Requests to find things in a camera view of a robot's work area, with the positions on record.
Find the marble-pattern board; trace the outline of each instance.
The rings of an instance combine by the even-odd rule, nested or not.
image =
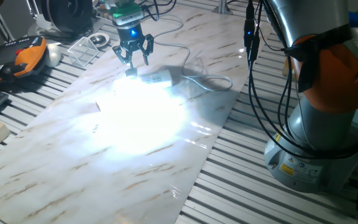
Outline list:
[[[0,153],[1,220],[175,222],[248,71],[243,18],[188,6],[171,13],[184,27],[156,41],[188,45],[186,75],[225,75],[232,89],[207,92],[178,78],[186,49],[155,45],[149,66],[134,54],[141,74],[170,69],[175,83],[164,90],[124,82],[127,66],[107,51]],[[152,35],[177,26],[142,23]],[[267,38],[270,25],[261,27]],[[108,108],[99,112],[96,100]]]

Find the yellow label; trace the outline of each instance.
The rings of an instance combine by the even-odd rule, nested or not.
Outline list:
[[[294,169],[292,169],[291,167],[285,165],[284,163],[281,164],[281,167],[280,167],[280,170],[282,170],[284,173],[290,175],[290,176],[293,176],[293,173],[294,173]]]
[[[278,142],[278,140],[280,140],[280,138],[281,138],[281,135],[280,135],[280,134],[277,134],[277,136],[276,136],[276,142]]]

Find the white mouse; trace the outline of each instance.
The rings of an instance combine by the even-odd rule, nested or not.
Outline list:
[[[62,54],[60,53],[59,47],[55,44],[49,44],[45,65],[50,68],[56,67],[59,64],[61,56]]]

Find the sticker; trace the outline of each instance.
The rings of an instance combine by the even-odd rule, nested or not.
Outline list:
[[[35,38],[31,44],[35,44],[35,43],[37,43],[37,41],[38,41],[38,37]]]
[[[288,153],[285,154],[280,166],[280,170],[287,175],[306,183],[316,183],[322,168],[322,166],[301,161]]]
[[[278,142],[278,141],[280,140],[280,138],[281,138],[281,135],[277,134],[277,136],[276,136],[276,142]]]
[[[292,169],[291,167],[285,165],[284,163],[281,164],[280,170],[282,170],[284,173],[290,175],[291,177],[293,176],[294,173],[294,169]]]

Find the black cable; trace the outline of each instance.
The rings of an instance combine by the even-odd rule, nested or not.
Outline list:
[[[242,3],[246,3],[246,2],[243,2],[243,1],[232,0],[232,1],[227,2],[225,6],[227,6],[228,4],[232,4],[232,3],[234,3],[234,2],[242,2]]]
[[[158,4],[157,4],[157,0],[153,0],[153,2],[154,2],[154,6],[155,6],[155,14],[152,14],[151,12],[150,12],[150,7],[152,7],[153,5],[150,5],[150,6],[148,6],[148,7],[145,7],[145,10],[146,10],[146,12],[147,13],[149,13],[149,16],[154,20],[154,21],[158,21],[159,19],[160,19],[160,12],[158,11]]]
[[[288,151],[287,149],[285,149],[280,143],[278,143],[278,141],[276,141],[275,138],[273,138],[273,136],[271,135],[271,133],[266,129],[266,127],[264,126],[264,124],[262,123],[262,120],[260,119],[256,109],[255,109],[255,105],[254,105],[254,102],[253,102],[253,99],[252,99],[252,92],[251,90],[254,92],[254,97],[255,99],[257,99],[257,95],[256,95],[256,89],[255,89],[255,86],[254,86],[254,79],[252,77],[252,67],[254,66],[254,63],[253,62],[250,62],[250,65],[249,65],[249,77],[248,77],[248,97],[249,97],[249,102],[251,104],[251,108],[252,110],[254,111],[254,114],[260,124],[260,126],[262,127],[262,129],[265,131],[265,133],[269,136],[269,138],[278,146],[280,147],[282,150],[284,150],[286,153],[292,155],[292,156],[296,156],[296,157],[299,157],[299,158],[302,158],[302,159],[316,159],[315,157],[310,157],[310,156],[301,156],[301,155],[298,155],[298,154],[295,154],[291,151]]]
[[[284,49],[273,49],[273,48],[271,48],[271,46],[269,46],[269,45],[267,44],[266,40],[265,40],[264,33],[263,33],[263,32],[260,32],[260,34],[262,35],[262,39],[264,40],[264,42],[265,42],[265,44],[266,44],[266,46],[267,46],[268,48],[270,48],[271,50],[274,50],[274,51],[284,51]]]
[[[171,2],[172,2],[173,0],[170,0],[168,3],[166,3],[166,4],[157,4],[158,6],[169,6],[169,4],[171,4]],[[145,2],[147,2],[147,0],[144,0],[144,1],[142,1],[141,3],[139,3],[138,5],[141,5],[141,4],[143,4],[143,3],[145,3]]]
[[[281,130],[284,130],[283,123],[281,122],[281,105],[283,103],[285,93],[287,92],[288,83],[290,82],[288,79],[289,79],[289,72],[288,72],[287,81],[285,83],[284,90],[283,90],[283,93],[281,94],[280,102],[278,103],[278,108],[277,108],[278,125],[280,126]]]
[[[256,30],[256,32],[255,32],[254,41],[255,41],[255,40],[259,40],[259,29],[260,29],[259,24],[260,24],[260,15],[261,15],[261,13],[262,13],[262,6],[259,8],[259,18],[258,18],[258,23],[257,23],[258,26],[257,26],[257,30]],[[251,49],[251,51],[254,51],[253,54],[257,54],[257,53],[256,53],[257,51],[255,51],[255,49]],[[250,67],[251,67],[251,65],[253,64],[253,62],[254,62],[254,61],[252,61],[252,60],[249,62]],[[252,70],[250,70],[250,72],[249,72],[249,87],[252,86],[252,85],[253,85]],[[292,144],[292,145],[294,145],[295,147],[298,147],[298,148],[304,150],[306,153],[308,153],[308,154],[310,154],[310,155],[312,155],[312,156],[316,156],[316,155],[318,154],[318,152],[312,150],[311,148],[302,147],[302,146],[300,146],[299,144],[293,142],[293,141],[290,140],[288,137],[286,137],[280,130],[278,130],[277,127],[273,124],[272,120],[269,118],[269,116],[267,116],[265,110],[263,109],[262,104],[260,104],[260,101],[259,101],[259,98],[258,98],[258,96],[257,96],[257,94],[256,94],[256,91],[254,91],[254,97],[255,97],[256,101],[258,102],[258,106],[259,106],[261,112],[263,113],[263,115],[265,116],[266,120],[269,122],[269,124],[273,127],[273,129],[274,129],[277,133],[279,133],[279,134],[280,134],[286,141],[288,141],[290,144]]]
[[[172,0],[170,0],[168,3],[166,4],[157,4],[158,6],[169,6],[171,4]]]
[[[259,8],[259,15],[258,15],[258,27],[257,27],[257,32],[255,34],[259,34],[259,29],[260,29],[260,17],[262,15],[262,6],[260,6]],[[293,138],[292,134],[291,134],[291,131],[290,131],[290,126],[288,125],[288,108],[289,108],[289,105],[290,105],[290,97],[291,97],[291,84],[292,84],[292,75],[290,76],[290,79],[288,79],[287,77],[287,81],[288,81],[288,96],[287,96],[287,104],[285,105],[285,112],[284,112],[284,123],[285,123],[285,126],[287,127],[287,133],[288,135]],[[270,120],[270,118],[267,117],[267,114],[265,113],[265,111],[263,109],[261,109],[262,113],[264,114],[265,118],[267,120]],[[278,129],[276,128],[276,126],[271,122],[270,120],[270,125],[272,125],[272,127],[274,128],[274,130],[276,130],[278,133],[280,133],[280,131],[278,131]],[[283,138],[285,140],[287,140],[289,143],[291,143],[292,145],[294,145],[295,147],[299,147],[299,148],[302,148],[303,150],[305,150],[306,152],[309,152],[308,154],[310,155],[314,155],[315,151],[311,151],[310,148],[307,148],[307,147],[302,147],[300,146],[297,142],[293,142],[292,140],[288,139],[286,136],[283,136]]]
[[[165,12],[161,12],[159,15],[161,16],[161,15],[164,15],[164,14],[166,14],[166,13],[169,13],[170,11],[172,11],[172,9],[175,7],[175,5],[177,4],[177,0],[173,0],[173,4],[172,4],[172,7],[170,8],[170,9],[168,9],[167,11],[165,11]],[[142,20],[145,20],[145,19],[147,19],[148,17],[150,17],[151,15],[147,15],[147,16],[145,16]]]
[[[285,111],[284,111],[284,123],[287,127],[287,133],[291,138],[293,138],[290,130],[290,126],[288,125],[288,109],[290,107],[290,98],[291,98],[291,86],[292,86],[292,64],[291,64],[291,58],[288,56],[288,76],[287,76],[289,82],[288,82],[288,94],[287,94],[287,105],[285,105]]]
[[[259,5],[260,5],[260,2],[261,2],[261,1],[262,1],[262,0],[259,0],[258,5],[256,5],[254,18],[256,17],[256,13],[258,12],[258,8],[259,8]]]
[[[261,17],[261,15],[262,15],[262,6],[260,6],[260,8],[259,8],[259,15],[258,15],[258,21],[257,21],[257,29],[256,29],[256,32],[255,32],[255,35],[254,35],[254,41],[257,40],[258,42],[259,42],[259,30],[260,30],[260,17]],[[253,55],[253,57],[249,57],[249,60],[251,60],[251,58],[253,58],[253,60],[255,60],[255,59],[256,59],[256,55]],[[258,97],[257,97],[257,95],[256,95],[256,91],[254,91],[254,96],[255,96],[256,101],[258,102],[258,106],[259,106],[260,110],[262,111],[263,115],[265,116],[265,118],[266,118],[266,120],[269,122],[269,124],[273,127],[273,129],[274,129],[276,132],[280,133],[285,140],[287,140],[288,142],[290,142],[290,143],[293,144],[294,146],[296,146],[296,147],[302,147],[302,146],[300,146],[299,144],[297,144],[297,143],[293,142],[292,140],[290,140],[288,137],[286,137],[285,135],[283,135],[280,130],[278,130],[278,128],[277,128],[277,127],[273,124],[273,122],[271,121],[271,119],[267,116],[265,110],[263,109],[262,104],[260,104],[260,101],[259,101],[259,99],[258,99]],[[288,116],[289,97],[290,97],[290,95],[288,95],[288,98],[287,98],[286,113],[285,113],[285,116],[286,116],[286,117]],[[292,137],[292,135],[291,135],[290,132],[289,132],[288,119],[285,119],[285,124],[286,124],[286,126],[287,126],[287,132],[288,132],[288,134]],[[314,151],[311,151],[310,148],[307,148],[307,147],[302,147],[302,148],[303,148],[305,151],[309,152],[308,154],[311,154],[311,155],[314,155],[314,154],[315,154],[315,152],[314,152]]]

